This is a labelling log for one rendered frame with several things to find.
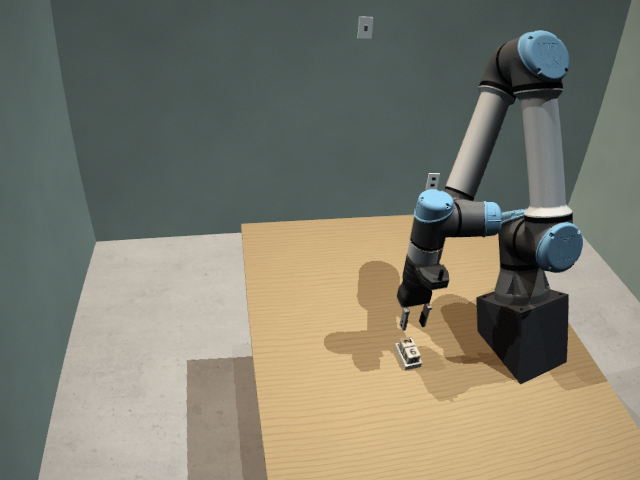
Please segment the tan wooden cube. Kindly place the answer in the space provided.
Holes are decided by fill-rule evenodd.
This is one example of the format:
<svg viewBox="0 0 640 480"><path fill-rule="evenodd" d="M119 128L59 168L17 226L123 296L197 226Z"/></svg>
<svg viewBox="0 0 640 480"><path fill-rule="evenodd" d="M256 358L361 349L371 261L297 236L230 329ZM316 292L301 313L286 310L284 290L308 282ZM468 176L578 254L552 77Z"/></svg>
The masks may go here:
<svg viewBox="0 0 640 480"><path fill-rule="evenodd" d="M410 347L415 347L415 343L412 339L412 337L405 337L405 338L400 338L398 347L402 353L402 355L404 354L404 350L405 348L410 348Z"/></svg>
<svg viewBox="0 0 640 480"><path fill-rule="evenodd" d="M417 347L405 348L403 358L406 364L418 363L420 360L420 353Z"/></svg>

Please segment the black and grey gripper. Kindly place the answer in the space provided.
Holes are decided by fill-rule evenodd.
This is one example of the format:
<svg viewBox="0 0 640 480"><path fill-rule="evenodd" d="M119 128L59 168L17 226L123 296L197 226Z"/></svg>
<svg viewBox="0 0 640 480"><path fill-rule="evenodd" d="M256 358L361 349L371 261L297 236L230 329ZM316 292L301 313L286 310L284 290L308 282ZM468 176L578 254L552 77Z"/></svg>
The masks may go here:
<svg viewBox="0 0 640 480"><path fill-rule="evenodd" d="M400 320L402 331L406 331L410 313L408 307L423 304L419 322L422 327L425 327L429 311L432 310L430 305L432 291L430 290L447 288L449 283L449 272L439 263L443 248L433 252L417 249L409 241L402 283L397 292L397 299L403 310Z"/></svg>

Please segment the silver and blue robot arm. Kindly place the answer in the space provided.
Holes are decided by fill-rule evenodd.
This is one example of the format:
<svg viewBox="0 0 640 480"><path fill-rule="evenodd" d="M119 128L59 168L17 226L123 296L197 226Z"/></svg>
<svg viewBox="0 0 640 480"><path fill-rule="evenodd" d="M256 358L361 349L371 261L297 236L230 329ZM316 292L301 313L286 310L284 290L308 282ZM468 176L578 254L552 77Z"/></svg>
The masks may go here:
<svg viewBox="0 0 640 480"><path fill-rule="evenodd" d="M566 205L558 107L569 65L565 45L547 31L529 32L499 46L483 74L480 97L444 192L422 192L414 210L410 241L424 251L442 249L447 237L498 234L495 299L503 304L547 300L545 271L568 270L582 252L582 234ZM522 107L530 206L501 213L494 202L473 200L516 97Z"/></svg>

